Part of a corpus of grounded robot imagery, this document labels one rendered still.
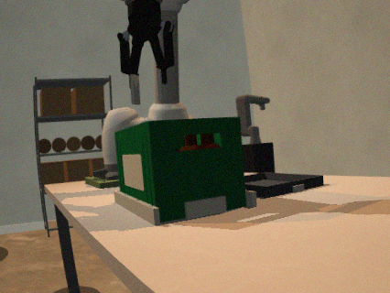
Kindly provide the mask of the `dark green crate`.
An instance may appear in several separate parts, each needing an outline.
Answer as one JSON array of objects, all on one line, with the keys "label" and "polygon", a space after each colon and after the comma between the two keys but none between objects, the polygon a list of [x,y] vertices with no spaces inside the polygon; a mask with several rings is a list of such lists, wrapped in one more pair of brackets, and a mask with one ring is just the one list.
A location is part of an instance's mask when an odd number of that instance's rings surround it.
[{"label": "dark green crate", "polygon": [[[175,152],[185,135],[213,134],[219,148]],[[159,208],[160,222],[186,218],[185,201],[226,196],[246,206],[240,117],[147,121],[114,132],[120,191]]]}]

